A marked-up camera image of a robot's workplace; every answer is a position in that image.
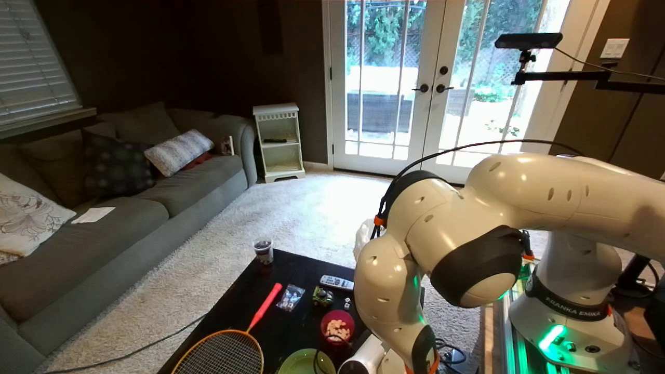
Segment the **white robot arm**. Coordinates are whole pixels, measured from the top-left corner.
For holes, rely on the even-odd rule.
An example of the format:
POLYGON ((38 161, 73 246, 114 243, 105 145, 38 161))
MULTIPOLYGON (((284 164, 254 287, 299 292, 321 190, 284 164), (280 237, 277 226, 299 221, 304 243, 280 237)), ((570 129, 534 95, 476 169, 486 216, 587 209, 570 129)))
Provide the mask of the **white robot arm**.
POLYGON ((665 183, 593 157, 487 156, 459 189, 427 169, 395 178, 356 251, 358 318, 411 374, 434 374, 420 283, 459 308, 499 298, 520 279, 526 228, 551 238, 511 325, 553 363, 627 374, 633 348, 607 292, 622 248, 662 258, 665 183))

